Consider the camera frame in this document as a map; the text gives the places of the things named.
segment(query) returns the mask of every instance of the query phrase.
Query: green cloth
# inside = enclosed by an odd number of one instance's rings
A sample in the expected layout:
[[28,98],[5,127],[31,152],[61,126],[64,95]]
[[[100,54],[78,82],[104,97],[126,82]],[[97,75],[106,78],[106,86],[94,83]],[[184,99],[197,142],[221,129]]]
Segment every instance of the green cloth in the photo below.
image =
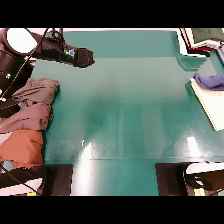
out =
[[195,44],[207,39],[224,41],[224,33],[222,28],[191,28],[191,30],[194,36]]

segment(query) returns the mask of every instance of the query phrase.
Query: table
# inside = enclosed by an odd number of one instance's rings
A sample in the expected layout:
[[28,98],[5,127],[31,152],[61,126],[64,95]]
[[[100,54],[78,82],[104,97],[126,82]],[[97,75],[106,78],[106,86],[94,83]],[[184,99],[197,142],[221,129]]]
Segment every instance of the table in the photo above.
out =
[[155,163],[224,160],[224,132],[188,83],[196,71],[224,74],[216,53],[181,56],[171,31],[67,32],[65,40],[93,50],[96,63],[38,60],[32,77],[60,81],[43,155],[46,164],[74,164],[71,195],[158,195]]

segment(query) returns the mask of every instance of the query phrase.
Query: yellow label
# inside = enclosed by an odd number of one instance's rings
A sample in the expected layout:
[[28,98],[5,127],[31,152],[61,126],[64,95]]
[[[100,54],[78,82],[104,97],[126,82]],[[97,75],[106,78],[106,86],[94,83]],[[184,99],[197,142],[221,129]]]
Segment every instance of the yellow label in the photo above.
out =
[[194,189],[195,196],[205,196],[205,191],[203,188],[200,189]]
[[36,192],[30,192],[30,193],[27,193],[27,196],[37,196],[37,193]]

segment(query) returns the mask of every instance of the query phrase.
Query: orange cloth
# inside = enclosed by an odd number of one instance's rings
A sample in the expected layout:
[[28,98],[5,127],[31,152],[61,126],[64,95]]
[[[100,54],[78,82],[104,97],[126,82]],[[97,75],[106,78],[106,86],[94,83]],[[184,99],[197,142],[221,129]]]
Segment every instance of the orange cloth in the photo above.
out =
[[14,168],[40,166],[42,160],[42,131],[16,130],[0,145],[0,162],[12,160]]

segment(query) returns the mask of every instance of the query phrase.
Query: robotic arm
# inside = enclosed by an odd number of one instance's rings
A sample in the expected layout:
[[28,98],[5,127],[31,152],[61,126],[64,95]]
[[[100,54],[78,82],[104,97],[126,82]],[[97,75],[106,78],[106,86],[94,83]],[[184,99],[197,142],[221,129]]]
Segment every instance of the robotic arm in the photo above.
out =
[[[30,32],[26,28],[4,28],[0,30],[0,95],[10,87],[26,57],[30,56],[41,38],[42,35]],[[54,29],[43,38],[32,57],[65,63],[79,68],[86,68],[95,63],[92,51],[65,43],[63,33]],[[32,70],[33,66],[28,61],[20,72],[21,74],[19,73],[14,87],[12,86],[11,90],[7,91],[4,98],[11,97],[17,89],[25,85]]]

